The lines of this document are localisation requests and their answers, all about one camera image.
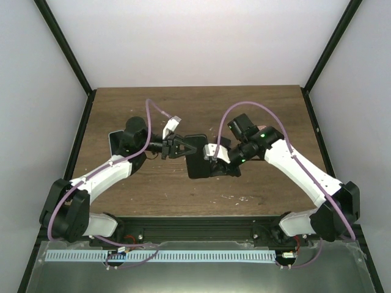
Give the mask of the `blue phone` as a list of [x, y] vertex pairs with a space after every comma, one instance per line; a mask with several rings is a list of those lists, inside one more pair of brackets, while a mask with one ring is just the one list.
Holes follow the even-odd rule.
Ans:
[[227, 150], [230, 150], [231, 149], [231, 144], [232, 144], [232, 141], [226, 137], [220, 137], [220, 147], [224, 147], [226, 148]]

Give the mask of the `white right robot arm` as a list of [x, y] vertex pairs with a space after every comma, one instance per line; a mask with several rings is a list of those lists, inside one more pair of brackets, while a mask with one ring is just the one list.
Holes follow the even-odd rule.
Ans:
[[272, 126], [259, 129], [246, 114], [228, 123], [239, 144], [234, 148], [208, 143], [203, 156], [225, 175], [236, 176], [239, 166], [255, 156], [280, 170], [292, 180], [315, 205], [302, 212], [281, 215], [271, 231], [275, 244], [284, 246], [293, 236], [316, 234], [333, 242], [342, 234], [353, 232], [360, 217], [360, 190], [351, 181], [342, 183], [311, 163], [288, 144], [287, 138]]

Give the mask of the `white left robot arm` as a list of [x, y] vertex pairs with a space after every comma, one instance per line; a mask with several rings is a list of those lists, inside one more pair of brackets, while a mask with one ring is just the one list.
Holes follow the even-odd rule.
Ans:
[[55, 181], [45, 201], [39, 222], [50, 238], [68, 242], [83, 236], [100, 236], [113, 247], [125, 239], [118, 220], [109, 214], [94, 214], [91, 204], [110, 187], [135, 174], [147, 159], [149, 151], [171, 159], [194, 154], [196, 148], [175, 134], [178, 116], [170, 117], [161, 134], [153, 134], [151, 121], [130, 118], [124, 130], [109, 134], [111, 157], [91, 172], [70, 181]]

